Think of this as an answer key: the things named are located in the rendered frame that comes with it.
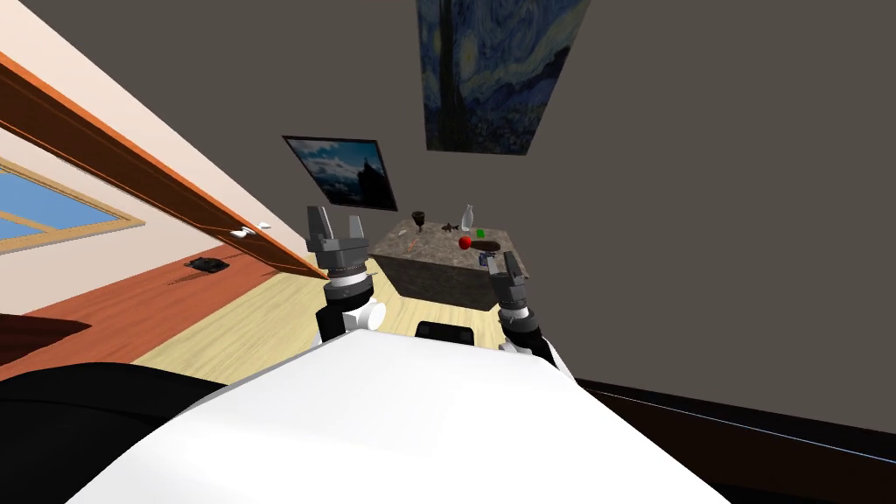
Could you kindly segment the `blue starry night painting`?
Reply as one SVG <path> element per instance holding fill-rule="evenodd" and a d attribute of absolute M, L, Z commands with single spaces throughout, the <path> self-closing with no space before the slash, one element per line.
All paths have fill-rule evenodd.
<path fill-rule="evenodd" d="M 591 0 L 416 0 L 425 146 L 525 156 Z"/>

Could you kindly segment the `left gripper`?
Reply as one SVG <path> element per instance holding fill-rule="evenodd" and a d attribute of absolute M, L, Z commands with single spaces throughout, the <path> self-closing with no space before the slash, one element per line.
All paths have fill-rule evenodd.
<path fill-rule="evenodd" d="M 331 279 L 367 272 L 369 240 L 365 238 L 361 218 L 350 215 L 348 220 L 349 238 L 336 239 L 326 209 L 323 206 L 307 207 L 306 247 L 315 255 L 317 266 Z"/>

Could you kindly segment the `grey stone table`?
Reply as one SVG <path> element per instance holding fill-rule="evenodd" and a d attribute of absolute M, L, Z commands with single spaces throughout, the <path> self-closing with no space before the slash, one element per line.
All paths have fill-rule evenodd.
<path fill-rule="evenodd" d="M 400 221 L 375 246 L 370 256 L 401 296 L 459 308 L 487 312 L 497 305 L 497 298 L 489 281 L 487 257 L 495 255 L 500 271 L 506 271 L 503 252 L 515 252 L 508 232 L 486 229 L 479 238 L 476 230 L 463 232 L 460 227 L 445 232 L 446 222 L 426 216 L 423 232 L 417 234 L 413 220 Z M 498 252 L 484 252 L 474 248 L 461 249 L 459 238 L 470 236 L 472 241 L 496 241 Z M 418 239 L 414 248 L 408 246 Z"/>

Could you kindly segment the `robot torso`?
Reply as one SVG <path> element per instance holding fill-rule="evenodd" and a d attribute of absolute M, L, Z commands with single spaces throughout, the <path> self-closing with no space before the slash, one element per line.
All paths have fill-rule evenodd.
<path fill-rule="evenodd" d="M 355 331 L 235 382 L 67 504 L 729 504 L 539 357 Z"/>

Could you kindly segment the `wooden framed window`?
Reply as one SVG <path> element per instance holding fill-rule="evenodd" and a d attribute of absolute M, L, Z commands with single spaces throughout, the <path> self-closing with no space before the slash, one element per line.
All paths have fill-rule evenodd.
<path fill-rule="evenodd" d="M 145 222 L 0 157 L 0 255 Z"/>

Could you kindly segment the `black framed sky picture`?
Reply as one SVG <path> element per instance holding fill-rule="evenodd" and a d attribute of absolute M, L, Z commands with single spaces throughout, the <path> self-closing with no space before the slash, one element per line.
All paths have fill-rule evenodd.
<path fill-rule="evenodd" d="M 398 210 L 375 140 L 310 136 L 286 136 L 283 140 L 330 204 Z"/>

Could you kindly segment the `brown wooden door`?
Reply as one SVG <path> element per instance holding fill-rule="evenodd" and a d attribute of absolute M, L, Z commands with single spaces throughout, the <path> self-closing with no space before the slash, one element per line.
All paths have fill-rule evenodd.
<path fill-rule="evenodd" d="M 327 278 L 322 269 L 265 231 L 245 239 L 229 235 L 231 230 L 255 224 L 3 52 L 0 52 L 0 128 L 275 270 Z"/>

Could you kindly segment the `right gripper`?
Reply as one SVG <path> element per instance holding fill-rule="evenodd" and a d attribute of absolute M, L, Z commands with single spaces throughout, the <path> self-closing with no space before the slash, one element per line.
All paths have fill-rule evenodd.
<path fill-rule="evenodd" d="M 503 310 L 521 310 L 528 305 L 526 279 L 513 251 L 503 253 L 507 271 L 500 271 L 495 255 L 486 258 L 489 281 L 497 298 L 497 304 Z"/>

